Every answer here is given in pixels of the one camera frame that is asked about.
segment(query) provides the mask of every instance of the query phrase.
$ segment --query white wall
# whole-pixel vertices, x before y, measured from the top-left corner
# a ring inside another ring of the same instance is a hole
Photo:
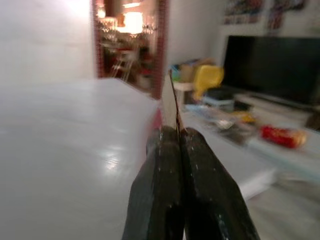
[[[90,0],[8,0],[0,7],[0,86],[92,78]]]
[[[166,66],[210,57],[222,0],[170,0]]]
[[[219,0],[220,23],[217,32],[217,38],[212,42],[212,57],[217,63],[223,65],[225,46],[229,35],[242,36],[264,36],[267,34],[267,22],[269,9],[273,0],[265,0],[265,6],[261,15],[261,20],[255,24],[240,25],[222,25],[222,17],[224,12],[224,1]],[[280,37],[320,37],[319,32],[316,33],[310,29],[310,23],[315,14],[319,0],[309,0],[305,9],[301,11],[288,11],[285,13],[283,26],[280,30]]]

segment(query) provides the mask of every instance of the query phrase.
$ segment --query yellow chair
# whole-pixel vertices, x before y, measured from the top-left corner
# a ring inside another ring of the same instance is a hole
[[[224,75],[225,71],[222,67],[199,66],[194,77],[194,99],[199,101],[208,89],[218,88],[224,79]]]

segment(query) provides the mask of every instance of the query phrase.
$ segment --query black tv screen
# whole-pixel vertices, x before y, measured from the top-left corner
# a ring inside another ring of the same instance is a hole
[[[319,103],[320,39],[230,36],[223,85],[303,105]]]

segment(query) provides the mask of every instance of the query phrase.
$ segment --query yellow object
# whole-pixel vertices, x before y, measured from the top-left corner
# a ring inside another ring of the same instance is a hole
[[[208,89],[219,87],[224,75],[225,72],[222,67],[213,65],[199,66],[194,78],[194,99],[200,100]]]
[[[256,119],[248,111],[234,111],[231,114],[241,119],[243,123],[254,123],[256,121]]]

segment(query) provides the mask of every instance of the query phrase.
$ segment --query red door frame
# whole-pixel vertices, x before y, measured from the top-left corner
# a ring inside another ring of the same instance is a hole
[[[166,62],[166,49],[167,49],[167,38],[168,38],[168,19],[169,19],[169,0],[156,0],[158,6],[158,37],[157,37],[157,48],[156,57],[154,64],[154,83],[152,89],[152,97],[160,99],[163,79],[165,76],[165,62]],[[92,3],[92,18],[94,26],[94,45],[95,45],[95,60],[96,60],[96,71],[97,77],[103,77],[103,54],[102,47],[100,44],[100,31],[98,24],[97,4],[96,0],[91,0]]]

